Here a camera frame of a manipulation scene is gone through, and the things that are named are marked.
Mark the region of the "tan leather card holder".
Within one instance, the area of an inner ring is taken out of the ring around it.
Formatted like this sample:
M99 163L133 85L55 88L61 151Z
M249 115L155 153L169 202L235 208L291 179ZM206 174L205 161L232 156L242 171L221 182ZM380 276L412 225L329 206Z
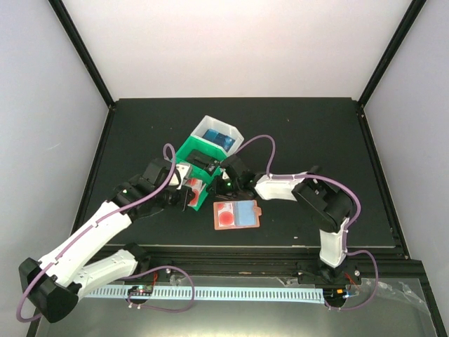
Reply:
M217 203L231 202L234 207L234 226L218 227L217 225ZM246 228L257 228L260 226L262 209L255 200L244 201L219 201L213 203L214 229L215 230L240 230Z

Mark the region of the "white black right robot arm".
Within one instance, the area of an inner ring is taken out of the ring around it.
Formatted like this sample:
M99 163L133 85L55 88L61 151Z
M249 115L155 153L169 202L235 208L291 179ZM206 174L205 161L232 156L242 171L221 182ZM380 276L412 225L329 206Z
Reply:
M220 170L207 188L211 195L232 201L296 201L308 211L319 229L321 279L334 283L344 275L349 226L361 212L354 192L336 180L320 176L317 166L294 174L255 173L233 154L220 163Z

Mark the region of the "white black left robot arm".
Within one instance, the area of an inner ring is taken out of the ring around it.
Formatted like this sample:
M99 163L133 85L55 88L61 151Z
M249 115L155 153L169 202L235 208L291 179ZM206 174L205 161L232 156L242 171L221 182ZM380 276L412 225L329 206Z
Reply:
M145 172L116 189L112 197L61 245L38 260L27 258L19 268L22 295L15 315L19 322L45 317L65 318L91 292L116 280L142 280L165 270L151 267L148 253L130 243L116 253L92 262L91 258L113 237L152 209L187 206L194 193L187 185L190 164L155 159Z

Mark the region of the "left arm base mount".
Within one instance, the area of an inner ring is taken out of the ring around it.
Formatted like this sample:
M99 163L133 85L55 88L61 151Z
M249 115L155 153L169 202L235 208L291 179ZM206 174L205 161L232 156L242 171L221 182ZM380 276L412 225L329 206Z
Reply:
M126 276L126 277L121 277L121 278L119 278L119 280L121 280L121 281L128 281L128 280L133 280L133 279L141 279L143 277L146 277L146 276L148 276L150 274L157 273L159 271L164 271L165 272L166 270L174 270L174 269L175 269L175 267L173 265L160 265L158 267L151 268L149 270L146 270L144 272L141 272L141 273L138 273L138 274L135 274L135 275L129 275L129 276Z

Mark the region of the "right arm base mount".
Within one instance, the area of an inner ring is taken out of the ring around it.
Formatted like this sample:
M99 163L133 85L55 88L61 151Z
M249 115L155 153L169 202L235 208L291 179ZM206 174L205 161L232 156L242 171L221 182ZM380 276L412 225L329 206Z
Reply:
M295 276L300 284L313 284L315 286L346 286L348 284L361 284L361 277L356 275L357 266L353 263L343 263L333 268L323 263L297 264Z

